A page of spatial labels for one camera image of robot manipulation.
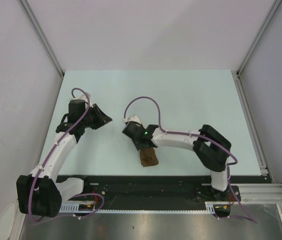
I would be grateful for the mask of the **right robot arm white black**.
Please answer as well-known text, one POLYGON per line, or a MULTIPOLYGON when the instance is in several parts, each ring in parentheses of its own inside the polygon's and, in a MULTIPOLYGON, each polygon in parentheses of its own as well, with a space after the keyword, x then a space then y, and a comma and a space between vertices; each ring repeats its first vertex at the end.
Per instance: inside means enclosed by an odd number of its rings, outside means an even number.
POLYGON ((224 201, 229 195, 228 157, 231 143, 210 125, 203 125, 198 132, 176 132, 162 130, 150 124, 144 127, 139 119, 124 120, 123 134, 128 136, 138 151, 172 147, 194 152, 204 167, 210 170, 211 187, 206 198, 224 201))

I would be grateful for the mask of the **brown cloth napkin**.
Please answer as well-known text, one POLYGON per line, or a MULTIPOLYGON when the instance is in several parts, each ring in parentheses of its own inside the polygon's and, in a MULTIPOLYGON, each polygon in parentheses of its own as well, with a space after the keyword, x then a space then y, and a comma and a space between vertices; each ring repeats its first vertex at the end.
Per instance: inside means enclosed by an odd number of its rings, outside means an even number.
POLYGON ((140 161, 143 167, 153 167, 159 164, 153 147, 140 150, 140 161))

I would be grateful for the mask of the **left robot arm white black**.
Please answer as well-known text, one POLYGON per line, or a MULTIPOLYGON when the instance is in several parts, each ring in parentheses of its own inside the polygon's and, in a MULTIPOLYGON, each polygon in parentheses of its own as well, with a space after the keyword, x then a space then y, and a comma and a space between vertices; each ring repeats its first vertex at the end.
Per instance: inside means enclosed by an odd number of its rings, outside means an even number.
POLYGON ((86 129, 96 130, 109 122, 97 104, 89 98, 74 98, 57 126, 52 147, 46 157, 28 174, 20 175, 16 181, 19 210, 23 214, 55 217, 63 202, 77 196, 85 200, 91 195, 91 187, 80 178, 70 177, 57 183, 59 172, 76 147, 86 129))

